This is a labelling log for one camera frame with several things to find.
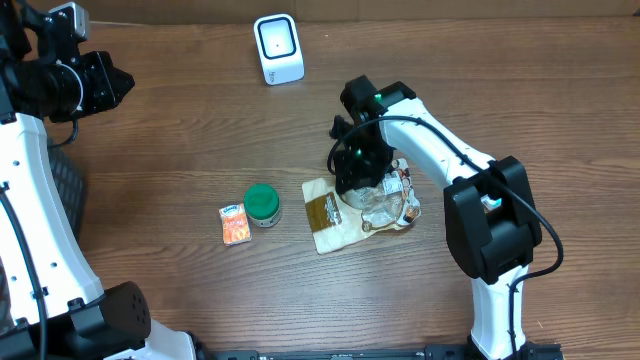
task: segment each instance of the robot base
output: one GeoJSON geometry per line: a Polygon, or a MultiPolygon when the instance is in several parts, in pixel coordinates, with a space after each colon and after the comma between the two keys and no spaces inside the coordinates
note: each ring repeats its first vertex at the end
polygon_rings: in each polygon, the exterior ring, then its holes
{"type": "MultiPolygon", "coordinates": [[[[258,353],[257,351],[216,352],[214,360],[486,360],[469,337],[467,345],[427,345],[424,349],[309,351],[258,353]]],[[[525,343],[517,360],[562,360],[560,345],[525,343]]],[[[504,360],[516,360],[512,356],[504,360]]]]}

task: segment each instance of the food wrapper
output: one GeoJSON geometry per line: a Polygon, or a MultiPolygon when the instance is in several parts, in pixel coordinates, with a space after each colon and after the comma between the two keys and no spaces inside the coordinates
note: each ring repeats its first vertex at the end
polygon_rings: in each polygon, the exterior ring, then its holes
{"type": "Polygon", "coordinates": [[[227,246],[251,241],[251,230],[244,204],[229,205],[219,210],[222,220],[222,240],[227,246]]]}
{"type": "Polygon", "coordinates": [[[400,230],[421,215],[405,159],[375,188],[350,190],[340,197],[335,181],[324,178],[302,184],[307,218],[319,254],[364,240],[378,231],[400,230]]]}

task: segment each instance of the wooden table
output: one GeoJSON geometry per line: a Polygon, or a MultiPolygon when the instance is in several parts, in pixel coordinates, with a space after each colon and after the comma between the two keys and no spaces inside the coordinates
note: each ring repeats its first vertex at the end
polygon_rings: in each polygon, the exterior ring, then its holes
{"type": "MultiPolygon", "coordinates": [[[[405,82],[460,138],[526,165],[566,248],[557,273],[525,286],[528,338],[568,359],[640,351],[637,18],[300,24],[306,77],[278,87],[250,25],[94,30],[83,51],[109,51],[136,87],[67,149],[90,181],[79,243],[105,287],[136,282],[156,319],[217,350],[465,341],[470,282],[444,240],[442,195],[417,171],[411,231],[315,251],[301,184],[329,176],[338,96],[367,74],[405,82]],[[278,189],[284,217],[226,248],[217,210],[255,182],[278,189]]],[[[555,256],[545,235],[532,269],[555,256]]]]}

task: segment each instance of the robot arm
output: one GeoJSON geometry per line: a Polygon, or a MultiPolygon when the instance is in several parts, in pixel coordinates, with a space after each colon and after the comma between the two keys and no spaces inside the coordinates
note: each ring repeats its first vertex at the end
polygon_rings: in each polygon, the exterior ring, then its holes
{"type": "MultiPolygon", "coordinates": [[[[524,167],[512,157],[496,162],[461,141],[402,83],[377,90],[362,76],[346,84],[340,99],[362,129],[345,139],[345,149],[332,159],[336,190],[342,194],[352,188],[375,186],[388,169],[394,149],[415,162],[444,192],[447,244],[460,268],[472,278],[473,345],[486,359],[509,357],[509,285],[527,273],[533,247],[541,240],[539,225],[511,199],[503,199],[486,177],[461,161],[434,130],[401,119],[419,118],[428,123],[472,163],[533,204],[524,167]],[[389,121],[364,126],[379,117],[389,121]]],[[[349,125],[337,119],[331,135],[341,138],[349,130],[349,125]]],[[[517,289],[513,316],[516,349],[520,349],[525,343],[521,326],[522,283],[517,289]]]]}
{"type": "MultiPolygon", "coordinates": [[[[436,127],[458,149],[462,150],[473,163],[483,169],[488,169],[489,163],[495,160],[456,137],[427,111],[418,98],[404,99],[389,106],[384,116],[393,115],[412,116],[425,120],[436,127]]],[[[455,179],[468,179],[477,174],[477,171],[462,163],[448,146],[423,126],[402,121],[382,121],[380,122],[380,132],[384,142],[414,161],[441,190],[452,185],[455,179]]],[[[489,197],[485,197],[483,200],[487,211],[494,210],[498,206],[489,197]]],[[[481,278],[471,280],[474,310],[471,340],[487,359],[505,359],[511,355],[507,316],[509,284],[526,274],[527,270],[528,266],[517,266],[500,275],[498,281],[491,285],[481,278]]],[[[522,285],[523,283],[518,285],[518,293],[515,295],[514,320],[517,349],[520,349],[525,343],[521,326],[522,285]]]]}
{"type": "Polygon", "coordinates": [[[17,218],[0,211],[0,257],[16,324],[0,336],[0,358],[33,359],[45,349],[50,358],[195,360],[206,350],[191,335],[153,320],[135,284],[103,289],[78,248],[58,190],[79,194],[56,189],[75,184],[55,184],[49,163],[43,119],[75,123],[113,109],[133,78],[106,52],[80,55],[89,24],[77,4],[47,14],[25,5],[19,19],[12,1],[0,1],[0,186],[8,200],[3,205],[17,218]],[[31,50],[23,27],[38,35],[37,60],[22,60],[31,50]],[[14,226],[22,229],[33,259],[40,283],[35,292],[14,226]]]}

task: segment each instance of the orange box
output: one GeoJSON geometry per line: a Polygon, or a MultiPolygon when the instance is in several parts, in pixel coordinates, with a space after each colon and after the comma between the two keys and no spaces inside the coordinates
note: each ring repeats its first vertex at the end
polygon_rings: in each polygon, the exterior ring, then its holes
{"type": "Polygon", "coordinates": [[[251,230],[244,204],[229,205],[219,210],[222,220],[222,240],[227,246],[251,241],[251,230]]]}

